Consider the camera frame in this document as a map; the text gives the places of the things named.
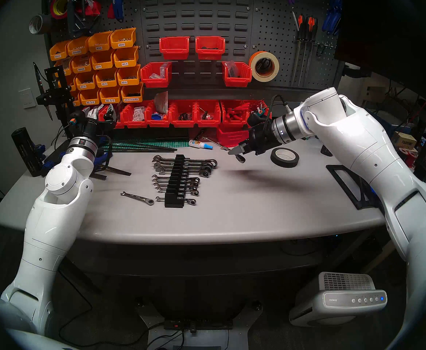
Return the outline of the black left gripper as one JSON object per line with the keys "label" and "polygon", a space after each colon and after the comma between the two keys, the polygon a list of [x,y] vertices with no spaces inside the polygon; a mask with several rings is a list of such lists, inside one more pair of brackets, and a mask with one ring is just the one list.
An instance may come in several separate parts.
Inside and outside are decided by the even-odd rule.
{"label": "black left gripper", "polygon": [[[86,117],[98,117],[99,111],[104,108],[105,105],[98,106],[87,106]],[[117,112],[113,104],[108,104],[106,113],[103,115],[103,120],[96,120],[93,118],[87,118],[83,126],[83,137],[96,138],[98,136],[108,136],[117,124]]]}

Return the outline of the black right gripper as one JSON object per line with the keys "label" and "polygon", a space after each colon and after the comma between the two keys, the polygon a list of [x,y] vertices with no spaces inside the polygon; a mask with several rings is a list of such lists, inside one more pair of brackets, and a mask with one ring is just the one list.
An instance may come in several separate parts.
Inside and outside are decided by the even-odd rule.
{"label": "black right gripper", "polygon": [[243,141],[229,150],[229,155],[235,155],[240,163],[246,161],[242,154],[255,152],[255,155],[260,155],[276,147],[276,136],[271,124],[258,124],[251,127],[248,132],[248,141]]}

